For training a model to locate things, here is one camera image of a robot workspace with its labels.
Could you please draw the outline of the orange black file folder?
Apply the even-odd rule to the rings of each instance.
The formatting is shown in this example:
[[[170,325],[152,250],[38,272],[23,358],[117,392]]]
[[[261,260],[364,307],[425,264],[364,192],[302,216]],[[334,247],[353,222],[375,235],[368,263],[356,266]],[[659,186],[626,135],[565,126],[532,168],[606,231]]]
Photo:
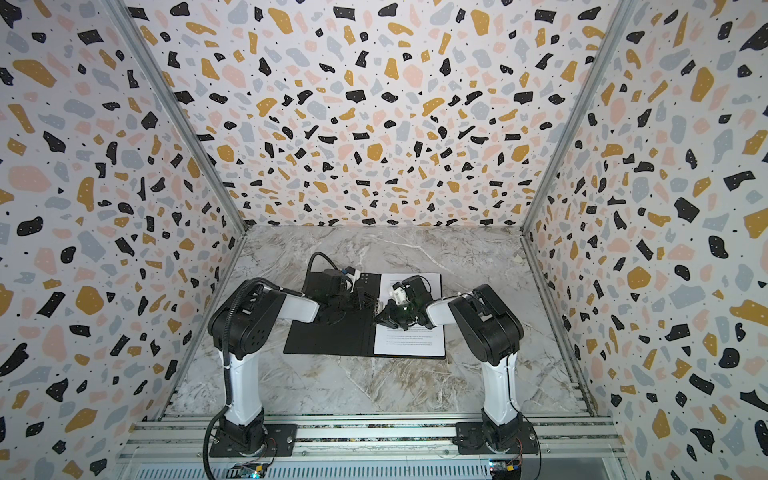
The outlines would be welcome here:
[[[355,284],[367,288],[377,297],[377,303],[328,325],[293,322],[283,352],[291,355],[336,355],[353,357],[383,357],[373,355],[374,316],[378,305],[382,274],[362,273]],[[424,276],[431,284],[432,297],[442,297],[442,279],[436,273],[413,273]],[[306,277],[305,289],[311,286],[311,273]]]

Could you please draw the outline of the text page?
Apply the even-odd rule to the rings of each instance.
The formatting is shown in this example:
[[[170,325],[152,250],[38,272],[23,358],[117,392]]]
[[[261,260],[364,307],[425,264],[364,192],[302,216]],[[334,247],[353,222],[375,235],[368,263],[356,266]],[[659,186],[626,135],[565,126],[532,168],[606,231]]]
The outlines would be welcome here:
[[[380,278],[378,305],[375,316],[378,316],[392,299],[392,286],[413,273],[384,273]],[[414,357],[427,359],[444,359],[445,332],[442,326],[428,329],[416,323],[405,331],[387,326],[374,324],[373,355],[383,357]]]

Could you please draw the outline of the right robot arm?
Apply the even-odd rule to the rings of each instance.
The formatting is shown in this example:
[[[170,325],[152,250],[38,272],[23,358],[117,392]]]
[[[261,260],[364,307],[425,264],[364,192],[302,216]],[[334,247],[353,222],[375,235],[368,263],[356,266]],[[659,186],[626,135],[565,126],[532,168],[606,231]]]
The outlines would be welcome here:
[[[470,352],[481,363],[484,404],[482,444],[496,452],[517,445],[524,416],[516,399],[515,369],[524,329],[488,284],[470,292],[435,299],[425,277],[413,275],[390,288],[390,298],[374,316],[378,325],[403,331],[457,325]]]

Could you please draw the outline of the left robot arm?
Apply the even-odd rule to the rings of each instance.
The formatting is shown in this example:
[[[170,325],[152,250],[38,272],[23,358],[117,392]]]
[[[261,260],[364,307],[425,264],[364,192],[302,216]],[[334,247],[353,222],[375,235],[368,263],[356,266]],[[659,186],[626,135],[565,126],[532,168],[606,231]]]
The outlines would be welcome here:
[[[219,307],[207,331],[220,352],[225,406],[214,424],[215,438],[253,453],[267,442],[259,393],[259,351],[277,320],[328,325],[373,307],[377,297],[345,273],[316,272],[318,283],[303,291],[256,277],[243,281]]]

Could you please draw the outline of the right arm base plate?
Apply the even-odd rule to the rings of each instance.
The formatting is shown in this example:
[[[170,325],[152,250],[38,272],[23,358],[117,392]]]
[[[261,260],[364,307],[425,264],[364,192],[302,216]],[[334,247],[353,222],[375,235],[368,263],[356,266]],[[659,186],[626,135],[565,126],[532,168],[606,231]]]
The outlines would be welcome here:
[[[513,421],[502,426],[492,422],[459,422],[452,443],[462,455],[536,454],[539,444],[530,422]]]

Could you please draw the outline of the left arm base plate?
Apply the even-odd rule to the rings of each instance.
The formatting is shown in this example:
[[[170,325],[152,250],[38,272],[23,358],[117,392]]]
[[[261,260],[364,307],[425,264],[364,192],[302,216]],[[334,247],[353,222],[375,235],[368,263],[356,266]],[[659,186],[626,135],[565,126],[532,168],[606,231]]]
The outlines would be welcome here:
[[[298,426],[291,423],[268,423],[250,434],[250,439],[239,442],[227,433],[216,433],[216,441],[209,450],[215,459],[234,458],[238,461],[268,460],[291,457]]]

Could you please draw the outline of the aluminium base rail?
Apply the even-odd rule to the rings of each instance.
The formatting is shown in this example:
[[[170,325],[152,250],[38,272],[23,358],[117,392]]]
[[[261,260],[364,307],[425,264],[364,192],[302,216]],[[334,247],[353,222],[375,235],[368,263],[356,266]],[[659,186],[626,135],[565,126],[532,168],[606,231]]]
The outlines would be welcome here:
[[[202,417],[142,422],[117,479],[630,479],[613,422],[529,415],[508,451],[482,445],[477,415],[282,415],[259,452],[222,442],[203,453]]]

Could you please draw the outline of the aluminium corner post left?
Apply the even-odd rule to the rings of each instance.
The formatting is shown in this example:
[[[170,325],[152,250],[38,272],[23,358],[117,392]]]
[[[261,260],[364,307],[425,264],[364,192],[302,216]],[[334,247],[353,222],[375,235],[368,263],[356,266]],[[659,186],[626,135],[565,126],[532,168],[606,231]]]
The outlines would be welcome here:
[[[146,79],[155,91],[163,109],[169,115],[184,144],[190,148],[196,162],[205,174],[208,184],[228,215],[235,229],[243,235],[247,226],[223,185],[214,165],[211,163],[202,143],[191,128],[186,115],[179,106],[172,88],[165,81],[162,71],[143,39],[139,28],[130,16],[124,1],[103,1],[104,9],[116,29],[125,39],[127,46],[143,69]]]

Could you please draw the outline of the aluminium corner post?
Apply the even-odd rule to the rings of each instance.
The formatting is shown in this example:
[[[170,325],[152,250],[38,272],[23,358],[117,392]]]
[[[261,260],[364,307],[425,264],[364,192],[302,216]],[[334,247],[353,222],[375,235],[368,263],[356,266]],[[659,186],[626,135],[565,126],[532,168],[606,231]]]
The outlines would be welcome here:
[[[211,163],[202,143],[191,128],[186,115],[179,106],[172,88],[165,81],[162,71],[143,39],[139,28],[130,16],[124,1],[103,1],[104,9],[116,29],[125,39],[127,46],[143,69],[146,79],[155,91],[163,109],[169,115],[184,144],[190,148],[196,162],[205,174],[208,184],[228,215],[235,229],[243,235],[247,226],[223,185],[214,165]]]
[[[626,28],[636,5],[637,1],[635,0],[621,0],[617,4],[617,8],[607,26],[605,38],[602,40],[596,53],[595,60],[586,76],[586,80],[577,97],[574,108],[567,118],[563,133],[554,150],[553,158],[541,176],[539,188],[534,195],[534,199],[521,227],[521,233],[524,237],[526,237],[534,228],[536,216],[543,208],[547,192],[555,182],[555,176],[562,166],[566,154],[578,132],[582,118],[586,115],[590,103],[600,86],[600,82],[604,78],[604,73],[610,63],[619,37]]]

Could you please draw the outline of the aluminium corner post right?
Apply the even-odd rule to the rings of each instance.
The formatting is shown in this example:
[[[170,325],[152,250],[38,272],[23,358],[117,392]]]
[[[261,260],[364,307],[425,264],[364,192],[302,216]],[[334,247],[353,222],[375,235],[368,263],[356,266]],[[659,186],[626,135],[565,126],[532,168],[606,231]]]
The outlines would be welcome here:
[[[626,28],[636,5],[637,1],[635,0],[621,0],[617,4],[617,8],[607,26],[605,38],[602,40],[596,53],[595,60],[586,76],[586,80],[577,97],[574,108],[567,118],[563,133],[554,150],[553,158],[541,176],[539,188],[534,195],[534,199],[521,227],[521,233],[524,237],[526,237],[534,228],[536,216],[543,208],[547,192],[555,182],[555,176],[562,166],[566,154],[578,132],[582,118],[586,115],[590,103],[600,86],[600,82],[604,78],[604,73],[610,63],[619,37]]]

